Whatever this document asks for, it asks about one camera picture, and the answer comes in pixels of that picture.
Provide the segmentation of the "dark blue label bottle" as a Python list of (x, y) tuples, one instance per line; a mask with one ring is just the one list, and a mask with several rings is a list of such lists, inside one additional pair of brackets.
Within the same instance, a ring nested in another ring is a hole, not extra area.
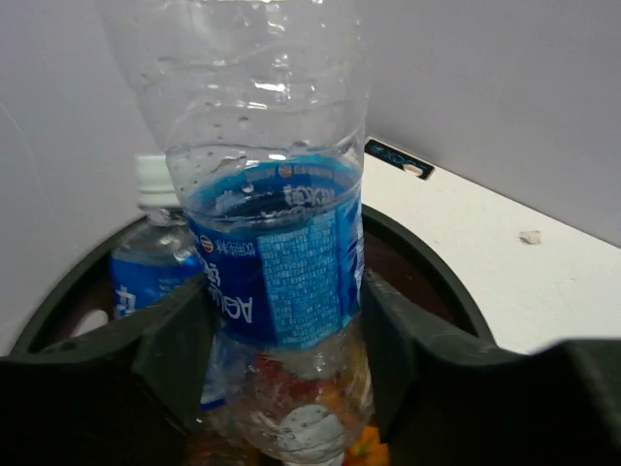
[(111, 252), (116, 318), (150, 305), (203, 271), (166, 157), (138, 154), (136, 174), (138, 207), (146, 217)]

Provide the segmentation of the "crushed light blue label bottle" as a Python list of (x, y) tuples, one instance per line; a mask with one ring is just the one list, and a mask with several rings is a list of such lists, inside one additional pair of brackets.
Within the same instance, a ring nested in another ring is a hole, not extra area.
[(341, 464), (373, 411), (357, 4), (97, 8), (195, 238), (236, 432), (286, 465)]

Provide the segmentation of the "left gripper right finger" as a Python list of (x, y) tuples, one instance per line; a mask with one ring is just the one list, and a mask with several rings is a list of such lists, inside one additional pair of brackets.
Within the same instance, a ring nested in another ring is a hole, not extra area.
[(616, 465), (620, 344), (502, 349), (411, 303), (376, 274), (362, 288), (381, 439), (395, 465)]

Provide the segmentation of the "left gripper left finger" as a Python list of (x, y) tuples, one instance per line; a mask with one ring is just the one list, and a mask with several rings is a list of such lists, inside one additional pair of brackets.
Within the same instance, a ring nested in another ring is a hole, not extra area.
[(213, 321), (198, 276), (152, 306), (1, 359), (4, 465), (181, 465)]

